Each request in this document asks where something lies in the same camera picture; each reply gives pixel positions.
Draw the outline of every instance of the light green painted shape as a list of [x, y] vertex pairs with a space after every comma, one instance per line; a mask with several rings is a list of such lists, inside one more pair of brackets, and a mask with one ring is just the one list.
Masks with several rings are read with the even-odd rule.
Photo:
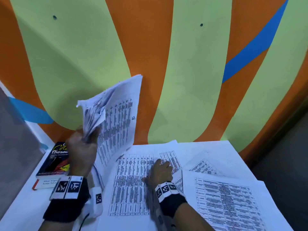
[[130, 77], [105, 0], [11, 3], [44, 108], [58, 124], [75, 129], [82, 124], [77, 100]]
[[232, 0], [174, 0], [167, 71], [149, 143], [194, 141], [209, 124], [224, 74], [231, 6]]
[[222, 140], [243, 150], [291, 87], [308, 47], [308, 0], [289, 0], [273, 42]]

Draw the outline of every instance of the light blue stripe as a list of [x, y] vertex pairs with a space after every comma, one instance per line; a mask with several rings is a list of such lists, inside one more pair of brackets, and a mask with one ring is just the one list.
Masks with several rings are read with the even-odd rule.
[[239, 72], [244, 66], [267, 50], [276, 34], [280, 20], [283, 16], [288, 0], [277, 10], [271, 20], [265, 25], [260, 33], [249, 44], [232, 58], [225, 66], [222, 83]]
[[12, 97], [9, 97], [9, 99], [16, 107], [16, 109], [20, 112], [22, 118], [25, 121], [40, 124], [51, 124], [54, 122], [46, 111]]

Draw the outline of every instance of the hand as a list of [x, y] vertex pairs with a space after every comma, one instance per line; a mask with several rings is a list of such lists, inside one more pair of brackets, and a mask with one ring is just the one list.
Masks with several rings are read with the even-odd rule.
[[97, 137], [99, 128], [96, 128], [90, 136], [90, 142], [82, 140], [82, 127], [78, 128], [72, 136], [66, 140], [69, 155], [70, 171], [68, 175], [87, 177], [96, 159]]
[[172, 166], [170, 162], [166, 161], [160, 165], [161, 159], [158, 159], [152, 167], [152, 173], [144, 177], [142, 181], [146, 183], [151, 189], [155, 189], [158, 184], [162, 184], [167, 181], [172, 181]]

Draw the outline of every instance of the table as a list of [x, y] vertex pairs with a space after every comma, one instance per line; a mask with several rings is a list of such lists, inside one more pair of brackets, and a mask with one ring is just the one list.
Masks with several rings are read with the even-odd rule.
[[[210, 142], [196, 142], [196, 143], [179, 143], [180, 150], [185, 152], [189, 158], [193, 158], [202, 150], [210, 151], [216, 154], [218, 158], [224, 158], [230, 164], [235, 165], [236, 168], [241, 168], [245, 172], [246, 178], [255, 179], [252, 172], [246, 166], [244, 161], [229, 143], [229, 141], [210, 141]], [[49, 196], [52, 189], [42, 189], [33, 191], [32, 186], [36, 181], [36, 173], [47, 158], [45, 154], [33, 171], [10, 208], [0, 221], [0, 230], [10, 231], [35, 231], [38, 230], [43, 222], [43, 214], [49, 205]], [[94, 231], [97, 227], [98, 219], [94, 221], [85, 222], [83, 231]]]

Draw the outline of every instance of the painted wall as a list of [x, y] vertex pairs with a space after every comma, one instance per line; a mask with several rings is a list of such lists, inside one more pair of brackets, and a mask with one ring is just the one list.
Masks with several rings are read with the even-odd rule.
[[54, 141], [77, 100], [144, 76], [135, 144], [253, 158], [308, 93], [308, 0], [0, 0], [0, 80]]

